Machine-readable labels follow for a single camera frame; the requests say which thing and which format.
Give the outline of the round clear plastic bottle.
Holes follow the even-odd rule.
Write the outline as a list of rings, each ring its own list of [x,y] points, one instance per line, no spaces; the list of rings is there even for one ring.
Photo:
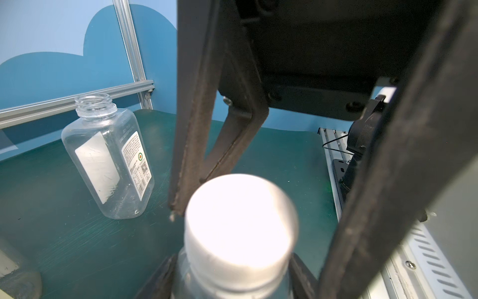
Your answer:
[[[293,288],[285,264],[241,267],[224,261],[189,259],[178,254],[172,299],[292,299]]]

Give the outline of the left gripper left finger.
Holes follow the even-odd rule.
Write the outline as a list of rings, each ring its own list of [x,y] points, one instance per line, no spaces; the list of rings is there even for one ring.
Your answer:
[[[178,1],[177,113],[168,204],[181,216],[199,187],[219,86],[220,8],[220,1]]]

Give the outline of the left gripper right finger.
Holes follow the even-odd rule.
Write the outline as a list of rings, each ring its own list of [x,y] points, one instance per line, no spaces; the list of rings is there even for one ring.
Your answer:
[[[478,4],[445,1],[359,166],[317,298],[359,298],[477,154]]]

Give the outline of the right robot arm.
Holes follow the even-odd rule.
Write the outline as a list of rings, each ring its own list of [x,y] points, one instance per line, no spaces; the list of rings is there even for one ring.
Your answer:
[[[178,80],[190,91],[174,198],[187,202],[228,174],[270,108],[354,123],[361,129],[382,77],[399,82],[440,1],[179,1]]]

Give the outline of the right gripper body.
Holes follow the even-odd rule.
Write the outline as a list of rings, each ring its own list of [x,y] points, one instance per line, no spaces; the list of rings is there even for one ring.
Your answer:
[[[228,115],[271,108],[357,120],[378,82],[397,85],[440,1],[219,1],[219,91]]]

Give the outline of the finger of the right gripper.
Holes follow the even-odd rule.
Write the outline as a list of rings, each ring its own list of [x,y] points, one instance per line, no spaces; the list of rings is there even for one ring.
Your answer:
[[[224,97],[228,114],[201,168],[200,182],[229,174],[268,117],[263,89],[254,88],[237,99]]]

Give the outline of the white bottle cap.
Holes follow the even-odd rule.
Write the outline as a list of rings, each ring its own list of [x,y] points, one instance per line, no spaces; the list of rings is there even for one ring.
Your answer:
[[[241,267],[288,268],[299,235],[296,208],[276,184],[249,174],[227,174],[199,187],[185,212],[189,259]]]

